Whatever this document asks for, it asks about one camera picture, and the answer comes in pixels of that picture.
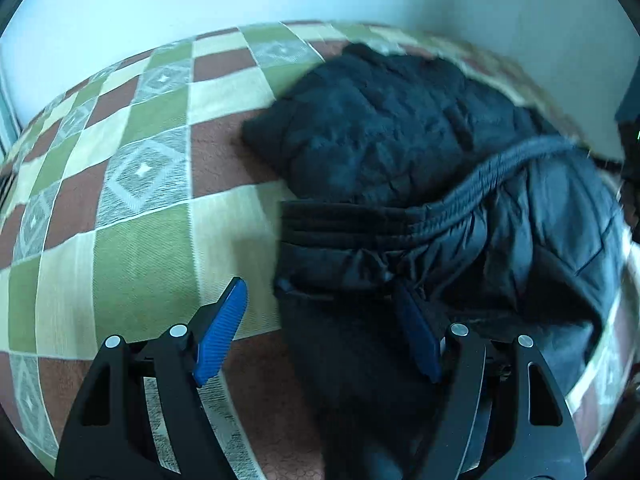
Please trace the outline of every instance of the brown square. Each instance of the brown square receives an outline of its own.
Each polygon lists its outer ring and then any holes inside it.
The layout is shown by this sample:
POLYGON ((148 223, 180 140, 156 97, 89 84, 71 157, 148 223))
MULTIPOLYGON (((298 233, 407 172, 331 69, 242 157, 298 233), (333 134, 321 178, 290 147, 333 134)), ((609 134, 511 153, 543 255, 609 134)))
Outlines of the brown square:
POLYGON ((38 158, 39 156, 44 155, 49 151, 49 148, 51 147, 51 143, 53 142, 53 139, 56 137, 56 133, 58 132, 58 128, 60 127, 61 122, 62 122, 62 119, 58 119, 49 128, 47 128, 46 132, 44 132, 43 134, 41 134, 40 137, 38 137, 38 140, 36 140, 36 143, 33 145, 33 148, 31 149, 31 151, 24 158, 25 162, 29 162, 34 158, 38 158))
POLYGON ((118 69, 124 68, 129 65, 133 65, 134 63, 137 63, 142 59, 146 59, 147 57, 151 56, 152 52, 153 52, 153 49, 150 49, 150 50, 145 50, 144 52, 140 52, 140 54, 136 54, 135 56, 127 57, 127 59, 125 59, 120 64, 118 69))
POLYGON ((91 361, 38 357, 42 399, 58 442, 91 361))
POLYGON ((231 114, 191 127, 194 198, 278 179, 275 172, 241 139, 242 123, 260 111, 231 114))
POLYGON ((39 111, 37 114, 35 114, 31 120, 27 123, 27 125, 22 129, 23 132, 26 132, 27 129, 35 122, 38 120, 38 118, 42 115, 42 112, 44 110, 39 111))
POLYGON ((98 200, 109 159, 62 181, 53 205, 44 248, 50 249, 95 227, 98 200))
POLYGON ((578 434, 582 452, 586 452, 598 436, 599 416, 598 394, 592 382, 584 393, 582 402, 580 402, 580 406, 575 410, 573 416, 575 431, 578 434))
POLYGON ((0 232, 0 269, 10 266, 14 258, 14 245, 20 232, 25 207, 24 204, 18 204, 4 221, 2 232, 0 232))
POLYGON ((252 66, 255 66, 255 60, 248 48, 217 52, 194 60, 193 80, 215 79, 252 66))
POLYGON ((223 28, 222 30, 214 30, 213 32, 205 32, 196 36, 196 40, 203 40, 204 38, 210 38, 211 36, 222 36, 223 34, 229 34, 230 32, 237 32, 237 27, 223 28))
POLYGON ((332 57, 337 57, 342 54, 342 50, 349 44, 346 40, 332 40, 332 41, 309 41, 311 45, 322 59, 325 61, 332 57))
POLYGON ((89 81, 89 78, 85 79, 84 81, 79 82, 76 86, 74 86, 73 88, 70 88, 69 90, 66 91, 65 93, 65 99, 67 97, 69 97, 71 94, 73 94, 74 92, 78 91, 79 89, 81 89, 84 85, 86 85, 89 81))
POLYGON ((410 56, 420 56, 426 59, 436 59, 436 56, 435 54, 433 54, 433 52, 430 52, 429 50, 427 50, 426 48, 422 48, 421 46, 405 44, 401 44, 400 46, 404 48, 404 51, 410 56))
POLYGON ((6 177, 14 172, 14 162, 11 160, 7 162, 0 170, 0 177, 6 177))
POLYGON ((24 433, 18 414, 18 405, 15 402, 14 378, 11 375, 9 354, 6 352, 0 352, 0 405, 14 428, 24 433))
POLYGON ((129 106, 136 93, 139 78, 140 76, 135 76, 134 78, 129 79, 126 83, 98 97, 94 111, 92 112, 91 117, 89 117, 85 127, 88 128, 95 123, 99 123, 101 120, 106 119, 121 108, 129 106))
POLYGON ((388 25, 387 23, 362 22, 362 25, 366 25, 367 27, 391 28, 391 25, 388 25))
POLYGON ((463 57, 462 61, 466 63, 466 65, 470 66, 473 70, 483 75, 494 76, 494 74, 484 65, 481 64, 477 59, 472 57, 463 57))
POLYGON ((223 368, 232 402, 265 476, 322 478, 321 442, 282 331, 234 341, 223 368))

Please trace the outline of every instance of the white wall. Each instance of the white wall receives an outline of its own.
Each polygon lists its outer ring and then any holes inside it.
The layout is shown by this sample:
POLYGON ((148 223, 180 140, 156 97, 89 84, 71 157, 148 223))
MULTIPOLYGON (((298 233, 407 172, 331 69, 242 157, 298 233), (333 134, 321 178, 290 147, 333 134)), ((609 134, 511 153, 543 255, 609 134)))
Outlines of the white wall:
POLYGON ((101 68, 230 25, 321 18, 434 30, 513 56, 622 156, 613 115, 640 56, 616 0, 24 0, 0 38, 20 121, 101 68))

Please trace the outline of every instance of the green square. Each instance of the green square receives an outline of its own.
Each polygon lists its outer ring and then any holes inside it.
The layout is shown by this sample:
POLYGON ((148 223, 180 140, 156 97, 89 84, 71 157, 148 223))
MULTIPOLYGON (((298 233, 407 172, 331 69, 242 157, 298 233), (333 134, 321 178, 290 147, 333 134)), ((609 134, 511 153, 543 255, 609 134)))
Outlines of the green square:
POLYGON ((343 33, 349 41, 385 40, 385 38, 373 32, 367 25, 339 22, 332 23, 332 25, 336 30, 343 33))
POLYGON ((187 323, 200 306, 187 204, 96 233, 95 333, 126 341, 158 337, 187 323))
POLYGON ((44 121, 47 120, 49 114, 42 114, 38 119, 33 123, 33 126, 29 129, 28 132, 25 133, 26 137, 23 142, 23 146, 28 144, 29 142, 35 142, 36 139, 40 136, 42 132, 42 127, 44 126, 44 121))
POLYGON ((49 153, 47 153, 42 163, 36 182, 33 184, 33 188, 31 188, 30 196, 38 194, 62 178, 62 174, 65 172, 66 162, 69 160, 69 155, 71 155, 71 151, 76 146, 79 138, 80 134, 75 134, 63 140, 57 147, 49 150, 49 153))
POLYGON ((9 274, 9 348, 36 351, 36 290, 40 257, 15 264, 9 274))
POLYGON ((169 49, 160 49, 154 52, 151 55, 151 59, 149 60, 149 64, 146 66, 146 69, 155 68, 156 66, 168 65, 169 63, 173 63, 175 61, 180 61, 183 59, 187 59, 191 57, 191 49, 193 44, 189 43, 181 43, 173 48, 169 49))
POLYGON ((264 76, 273 91, 273 95, 276 98, 282 97, 282 95, 289 90, 295 83, 297 83, 303 75, 321 64, 318 63, 305 63, 294 64, 284 66, 270 66, 263 68, 264 76))
POLYGON ((77 108, 82 103, 87 102, 92 97, 96 97, 100 93, 100 89, 102 88, 102 85, 104 84, 105 81, 107 81, 106 76, 98 78, 95 81, 86 85, 84 88, 82 88, 78 92, 78 95, 74 100, 74 104, 72 105, 72 108, 77 108))
POLYGON ((187 123, 188 86, 133 105, 120 145, 146 139, 187 123))
POLYGON ((248 44, 271 43, 272 41, 300 41, 293 32, 281 23, 250 25, 240 30, 248 44))

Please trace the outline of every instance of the puffer jacket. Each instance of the puffer jacket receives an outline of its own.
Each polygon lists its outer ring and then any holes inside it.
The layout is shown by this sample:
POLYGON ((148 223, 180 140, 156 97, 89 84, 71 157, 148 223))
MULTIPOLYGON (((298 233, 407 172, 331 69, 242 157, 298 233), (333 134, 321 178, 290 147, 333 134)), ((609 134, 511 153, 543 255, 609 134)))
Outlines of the puffer jacket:
POLYGON ((586 154, 536 111, 447 61, 356 44, 243 138, 298 197, 282 204, 274 293, 328 479, 402 478, 438 412, 399 280, 423 312, 532 336, 562 391, 576 383, 624 227, 586 154))

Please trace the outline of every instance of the bedspread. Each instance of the bedspread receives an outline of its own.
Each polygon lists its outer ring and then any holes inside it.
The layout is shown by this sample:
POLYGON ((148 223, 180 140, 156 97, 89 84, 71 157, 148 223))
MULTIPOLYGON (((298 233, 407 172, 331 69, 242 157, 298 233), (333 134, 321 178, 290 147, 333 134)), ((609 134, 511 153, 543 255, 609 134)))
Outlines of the bedspread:
MULTIPOLYGON (((238 478, 323 477, 321 446, 271 293, 278 204, 292 194, 240 140, 241 123, 309 69, 361 41, 441 56, 565 135, 580 131, 520 67, 466 43, 359 23, 268 23, 175 41, 117 62, 50 102, 3 171, 0 403, 53 471, 74 396, 102 341, 154 338, 242 276, 250 302, 222 372, 200 391, 238 478)), ((621 293, 567 403, 588 456, 638 339, 630 260, 621 293)), ((156 447, 176 468, 154 380, 156 447)))

